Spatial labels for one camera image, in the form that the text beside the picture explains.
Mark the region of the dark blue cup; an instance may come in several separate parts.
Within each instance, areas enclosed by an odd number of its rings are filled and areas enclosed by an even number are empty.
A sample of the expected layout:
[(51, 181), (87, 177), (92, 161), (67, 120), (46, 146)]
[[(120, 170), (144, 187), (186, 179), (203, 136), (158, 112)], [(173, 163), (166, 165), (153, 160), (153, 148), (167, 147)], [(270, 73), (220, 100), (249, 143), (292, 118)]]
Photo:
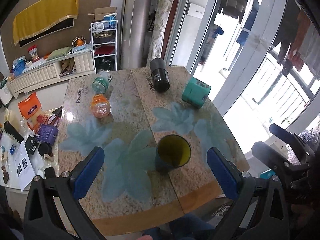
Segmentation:
[(155, 167), (160, 173), (183, 167), (190, 159), (191, 146), (179, 135), (166, 135), (157, 144)]

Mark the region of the white paper with QR codes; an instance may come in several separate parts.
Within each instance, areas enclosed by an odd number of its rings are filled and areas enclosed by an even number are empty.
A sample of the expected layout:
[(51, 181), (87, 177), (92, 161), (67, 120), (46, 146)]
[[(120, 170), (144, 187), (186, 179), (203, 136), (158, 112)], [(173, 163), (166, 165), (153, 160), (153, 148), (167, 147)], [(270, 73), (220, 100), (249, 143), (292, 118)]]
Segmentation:
[(11, 157), (14, 163), (14, 174), (18, 179), (18, 187), (21, 191), (24, 191), (35, 177), (35, 172), (31, 165), (24, 142), (21, 142), (19, 146), (16, 147), (16, 150)]

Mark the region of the clear green-label jar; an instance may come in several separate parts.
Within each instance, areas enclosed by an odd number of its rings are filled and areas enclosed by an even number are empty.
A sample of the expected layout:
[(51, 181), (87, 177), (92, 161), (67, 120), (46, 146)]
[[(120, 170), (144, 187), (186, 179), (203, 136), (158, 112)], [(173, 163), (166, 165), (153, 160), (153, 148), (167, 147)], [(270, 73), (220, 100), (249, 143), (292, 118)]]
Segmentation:
[(109, 88), (112, 76), (109, 72), (100, 72), (100, 75), (92, 82), (92, 89), (95, 94), (105, 94)]

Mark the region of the teal hexagonal container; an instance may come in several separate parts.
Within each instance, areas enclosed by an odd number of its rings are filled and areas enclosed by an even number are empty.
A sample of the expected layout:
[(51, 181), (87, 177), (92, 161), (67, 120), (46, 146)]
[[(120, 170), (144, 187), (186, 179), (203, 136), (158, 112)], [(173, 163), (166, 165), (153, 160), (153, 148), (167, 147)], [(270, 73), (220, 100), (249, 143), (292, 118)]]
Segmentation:
[(210, 90), (208, 84), (192, 77), (182, 93), (182, 100), (200, 109), (208, 98)]

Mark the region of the white tufted tv cabinet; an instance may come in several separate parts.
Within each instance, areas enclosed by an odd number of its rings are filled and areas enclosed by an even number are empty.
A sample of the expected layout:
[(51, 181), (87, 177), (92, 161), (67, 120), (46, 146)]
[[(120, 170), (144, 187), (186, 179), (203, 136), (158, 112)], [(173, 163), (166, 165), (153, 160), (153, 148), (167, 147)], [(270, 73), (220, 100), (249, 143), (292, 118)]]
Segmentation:
[[(70, 74), (62, 75), (62, 64), (67, 61), (74, 61), (74, 67)], [(21, 93), (27, 94), (49, 85), (93, 74), (94, 72), (92, 46), (89, 43), (84, 49), (74, 50), (69, 55), (49, 61), (41, 59), (35, 63), (35, 66), (25, 69), (21, 75), (9, 81), (8, 89), (17, 98)]]

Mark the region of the white air purifier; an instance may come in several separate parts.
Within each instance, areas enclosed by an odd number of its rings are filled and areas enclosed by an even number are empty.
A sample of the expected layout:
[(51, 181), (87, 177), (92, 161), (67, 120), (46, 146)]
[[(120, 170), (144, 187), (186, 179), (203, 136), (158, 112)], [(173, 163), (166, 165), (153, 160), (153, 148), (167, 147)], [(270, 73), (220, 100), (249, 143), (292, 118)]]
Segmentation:
[(8, 108), (8, 105), (12, 100), (12, 98), (13, 98), (13, 95), (8, 88), (8, 77), (6, 77), (1, 81), (1, 90), (0, 90), (0, 99), (5, 108)]

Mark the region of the green cushion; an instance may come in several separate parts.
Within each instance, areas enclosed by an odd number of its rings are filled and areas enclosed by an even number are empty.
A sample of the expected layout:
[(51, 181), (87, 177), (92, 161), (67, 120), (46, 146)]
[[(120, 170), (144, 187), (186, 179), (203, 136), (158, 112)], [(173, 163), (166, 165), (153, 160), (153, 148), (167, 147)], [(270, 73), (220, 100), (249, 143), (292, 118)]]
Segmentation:
[(66, 56), (66, 55), (68, 55), (70, 50), (71, 50), (71, 47), (64, 47), (64, 48), (60, 48), (60, 49), (54, 50), (47, 57), (47, 61), (56, 59), (58, 57)]

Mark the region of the blue plastic basket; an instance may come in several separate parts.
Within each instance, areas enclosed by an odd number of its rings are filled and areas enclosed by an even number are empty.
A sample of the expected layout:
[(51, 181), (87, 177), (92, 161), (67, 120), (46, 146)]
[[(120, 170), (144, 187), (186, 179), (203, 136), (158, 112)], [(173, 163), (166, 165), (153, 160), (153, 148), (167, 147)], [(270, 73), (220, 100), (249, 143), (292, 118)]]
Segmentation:
[(14, 64), (13, 67), (12, 67), (12, 73), (15, 75), (15, 76), (19, 76), (22, 74), (22, 72), (24, 71), (25, 69), (25, 62), (24, 61), (21, 61), (21, 62), (18, 62), (17, 64)]

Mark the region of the fruit bowl with oranges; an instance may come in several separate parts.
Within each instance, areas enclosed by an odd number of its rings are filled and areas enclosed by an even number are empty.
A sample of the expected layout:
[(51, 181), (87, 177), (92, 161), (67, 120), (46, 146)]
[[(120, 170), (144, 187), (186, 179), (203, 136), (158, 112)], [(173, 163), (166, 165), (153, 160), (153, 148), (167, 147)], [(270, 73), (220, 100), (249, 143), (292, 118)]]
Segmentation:
[(75, 37), (72, 46), (76, 51), (80, 51), (86, 48), (86, 40), (82, 36)]

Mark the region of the red snack bag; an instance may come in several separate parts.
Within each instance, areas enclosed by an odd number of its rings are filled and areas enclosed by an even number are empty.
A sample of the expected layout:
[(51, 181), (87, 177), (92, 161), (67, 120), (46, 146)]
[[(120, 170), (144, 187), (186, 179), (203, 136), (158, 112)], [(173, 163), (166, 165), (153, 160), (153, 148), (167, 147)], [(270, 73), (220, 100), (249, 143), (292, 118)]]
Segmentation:
[(38, 61), (40, 58), (39, 58), (39, 55), (38, 55), (38, 52), (37, 52), (37, 45), (33, 45), (31, 46), (29, 49), (28, 49), (28, 53), (29, 55), (31, 56), (31, 61), (32, 62), (36, 62)]

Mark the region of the white metal shelf rack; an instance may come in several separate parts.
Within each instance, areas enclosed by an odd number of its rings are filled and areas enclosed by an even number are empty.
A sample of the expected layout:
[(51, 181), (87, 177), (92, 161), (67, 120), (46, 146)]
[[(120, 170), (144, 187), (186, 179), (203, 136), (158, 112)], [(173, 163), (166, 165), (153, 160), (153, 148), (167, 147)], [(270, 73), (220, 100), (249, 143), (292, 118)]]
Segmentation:
[(89, 30), (95, 72), (118, 70), (118, 21), (92, 22)]

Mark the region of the cardboard box on shelf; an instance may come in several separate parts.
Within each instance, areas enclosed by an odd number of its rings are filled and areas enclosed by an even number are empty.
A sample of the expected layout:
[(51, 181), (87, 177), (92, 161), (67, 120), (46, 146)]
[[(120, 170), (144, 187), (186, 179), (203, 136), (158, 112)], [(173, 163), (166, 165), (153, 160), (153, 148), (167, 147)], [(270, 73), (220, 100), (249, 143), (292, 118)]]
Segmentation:
[(94, 12), (88, 13), (88, 16), (92, 16), (94, 21), (102, 21), (105, 15), (113, 13), (117, 13), (117, 7), (95, 8)]

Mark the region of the yellow cloth covered television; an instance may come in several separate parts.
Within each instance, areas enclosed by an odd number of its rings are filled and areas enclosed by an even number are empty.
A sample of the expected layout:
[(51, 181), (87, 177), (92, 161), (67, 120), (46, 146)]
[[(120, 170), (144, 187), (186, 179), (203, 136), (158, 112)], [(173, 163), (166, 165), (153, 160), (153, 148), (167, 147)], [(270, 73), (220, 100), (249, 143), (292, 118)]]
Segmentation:
[(79, 0), (40, 0), (15, 16), (14, 44), (44, 33), (66, 19), (76, 19), (78, 14)]

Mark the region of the silver tower air conditioner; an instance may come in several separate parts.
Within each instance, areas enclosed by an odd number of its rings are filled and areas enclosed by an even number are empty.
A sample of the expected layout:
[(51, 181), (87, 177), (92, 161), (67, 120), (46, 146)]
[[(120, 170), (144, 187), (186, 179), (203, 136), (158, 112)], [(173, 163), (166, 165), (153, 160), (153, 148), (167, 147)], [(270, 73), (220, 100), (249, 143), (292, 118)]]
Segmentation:
[(124, 0), (121, 15), (120, 68), (142, 66), (151, 0)]

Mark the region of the patterned beige curtain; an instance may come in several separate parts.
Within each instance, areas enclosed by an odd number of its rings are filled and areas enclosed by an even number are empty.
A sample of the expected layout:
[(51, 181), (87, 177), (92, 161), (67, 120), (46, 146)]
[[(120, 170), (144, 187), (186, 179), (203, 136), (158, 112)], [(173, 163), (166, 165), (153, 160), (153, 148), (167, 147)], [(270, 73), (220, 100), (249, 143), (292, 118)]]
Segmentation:
[(165, 28), (167, 26), (173, 1), (174, 0), (158, 0), (152, 39), (148, 53), (148, 64), (153, 59), (161, 57)]

